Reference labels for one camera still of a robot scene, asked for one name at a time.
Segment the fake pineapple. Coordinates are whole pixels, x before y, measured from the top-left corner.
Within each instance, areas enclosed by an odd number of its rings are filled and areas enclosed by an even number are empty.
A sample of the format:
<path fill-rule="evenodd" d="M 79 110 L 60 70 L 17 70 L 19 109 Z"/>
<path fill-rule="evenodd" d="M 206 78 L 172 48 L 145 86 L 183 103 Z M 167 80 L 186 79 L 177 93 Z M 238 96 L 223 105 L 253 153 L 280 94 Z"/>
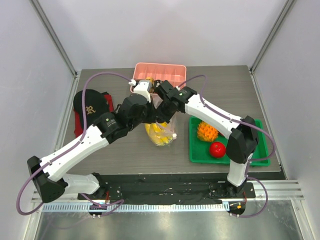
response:
<path fill-rule="evenodd" d="M 219 131 L 204 121 L 198 124 L 196 133 L 203 142 L 214 142 L 219 136 Z"/>

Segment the red fake apple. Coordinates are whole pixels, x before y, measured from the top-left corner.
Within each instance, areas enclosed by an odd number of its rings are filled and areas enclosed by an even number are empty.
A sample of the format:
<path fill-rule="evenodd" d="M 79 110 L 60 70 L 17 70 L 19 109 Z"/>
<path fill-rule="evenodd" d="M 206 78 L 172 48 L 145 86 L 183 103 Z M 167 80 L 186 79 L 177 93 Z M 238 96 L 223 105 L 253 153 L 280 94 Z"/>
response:
<path fill-rule="evenodd" d="M 209 153 L 213 158 L 223 158 L 226 154 L 226 147 L 221 142 L 213 142 L 209 147 Z"/>

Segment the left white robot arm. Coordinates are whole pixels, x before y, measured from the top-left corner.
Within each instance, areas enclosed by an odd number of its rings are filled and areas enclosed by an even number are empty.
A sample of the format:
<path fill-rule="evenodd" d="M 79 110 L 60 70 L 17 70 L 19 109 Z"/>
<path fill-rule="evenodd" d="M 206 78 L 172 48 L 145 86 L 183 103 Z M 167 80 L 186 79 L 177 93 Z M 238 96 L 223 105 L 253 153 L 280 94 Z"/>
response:
<path fill-rule="evenodd" d="M 133 93 L 117 112 L 105 112 L 73 141 L 56 152 L 27 160 L 32 180 L 43 203 L 51 203 L 67 194 L 87 194 L 100 200 L 107 192 L 98 173 L 69 174 L 68 171 L 92 153 L 125 137 L 139 124 L 152 123 L 157 111 L 152 98 Z"/>

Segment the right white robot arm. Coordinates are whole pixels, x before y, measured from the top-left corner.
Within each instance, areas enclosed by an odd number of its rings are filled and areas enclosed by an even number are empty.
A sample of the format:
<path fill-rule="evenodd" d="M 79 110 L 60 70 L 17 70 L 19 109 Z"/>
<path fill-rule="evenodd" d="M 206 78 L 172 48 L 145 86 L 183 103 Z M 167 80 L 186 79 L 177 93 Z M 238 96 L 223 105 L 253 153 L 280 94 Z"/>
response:
<path fill-rule="evenodd" d="M 233 198 L 244 191 L 247 166 L 259 143 L 255 120 L 232 115 L 204 100 L 190 87 L 174 87 L 167 80 L 154 86 L 154 92 L 162 99 L 157 107 L 157 117 L 167 122 L 177 113 L 194 116 L 218 130 L 226 139 L 226 155 L 230 159 L 229 173 L 224 184 L 226 193 Z"/>

